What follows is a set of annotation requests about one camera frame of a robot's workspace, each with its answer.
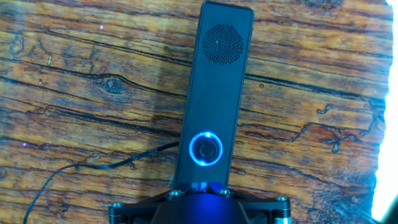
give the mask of screw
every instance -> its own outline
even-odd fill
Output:
[[[287,197],[283,197],[283,196],[278,196],[278,197],[275,197],[275,200],[277,200],[277,201],[286,201],[287,200]]]
[[[179,197],[183,194],[182,190],[172,190],[169,192],[170,196]]]
[[[112,204],[109,204],[109,206],[114,207],[114,208],[121,208],[124,206],[124,203],[122,203],[122,202],[112,203]]]
[[[228,189],[219,189],[218,193],[221,195],[230,195],[232,192]]]

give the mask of blue led ring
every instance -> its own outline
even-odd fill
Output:
[[[195,156],[195,154],[193,153],[193,147],[195,146],[196,141],[200,137],[212,139],[212,140],[214,140],[217,143],[217,145],[218,145],[218,156],[217,156],[217,158],[215,160],[213,160],[211,162],[200,161]],[[216,134],[212,133],[212,132],[205,131],[205,132],[198,133],[189,142],[189,155],[191,156],[193,161],[196,162],[199,166],[203,166],[203,167],[211,166],[211,165],[215,164],[216,162],[218,162],[219,159],[221,159],[221,156],[223,155],[223,143],[221,143],[221,140],[218,138],[218,136]]]

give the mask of wooden table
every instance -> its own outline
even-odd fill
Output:
[[[287,195],[293,223],[367,223],[392,9],[384,0],[231,3],[256,17],[230,187]],[[200,5],[0,0],[0,223],[22,223],[58,168],[178,141]],[[109,203],[166,191],[176,156],[65,170],[29,221],[107,223]]]

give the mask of black device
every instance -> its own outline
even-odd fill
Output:
[[[250,8],[203,3],[173,190],[109,205],[109,223],[291,223],[288,198],[228,189],[253,20]]]
[[[204,2],[198,24],[174,186],[228,184],[254,13]]]

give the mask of power cord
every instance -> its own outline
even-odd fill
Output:
[[[86,168],[91,168],[91,169],[115,169],[117,167],[120,167],[120,166],[123,166],[123,165],[126,165],[126,164],[130,164],[132,161],[135,161],[135,160],[140,159],[142,157],[150,156],[150,155],[153,155],[155,153],[161,152],[161,151],[163,151],[165,149],[168,149],[168,148],[171,148],[171,147],[174,147],[174,146],[178,146],[178,144],[179,144],[179,142],[173,142],[173,143],[170,143],[170,144],[166,144],[164,146],[160,146],[160,147],[157,147],[155,149],[151,149],[151,150],[148,150],[146,152],[142,152],[142,153],[140,153],[138,155],[135,155],[135,156],[133,156],[133,157],[131,157],[129,159],[126,159],[126,160],[123,160],[121,162],[117,162],[117,163],[111,164],[111,165],[93,166],[93,165],[88,165],[88,164],[72,164],[72,165],[65,166],[65,167],[62,167],[62,168],[58,169],[57,171],[55,171],[47,179],[47,181],[44,183],[43,187],[39,190],[39,192],[37,193],[36,197],[33,199],[32,203],[30,203],[30,205],[27,208],[26,213],[25,213],[24,224],[26,224],[27,218],[29,217],[29,213],[32,210],[33,206],[35,205],[35,203],[36,203],[37,199],[39,198],[40,194],[43,192],[45,186],[47,186],[47,184],[51,181],[51,179],[55,175],[59,174],[62,170],[67,169],[67,168],[71,168],[71,167],[75,167],[76,169],[79,168],[79,167],[86,167]]]

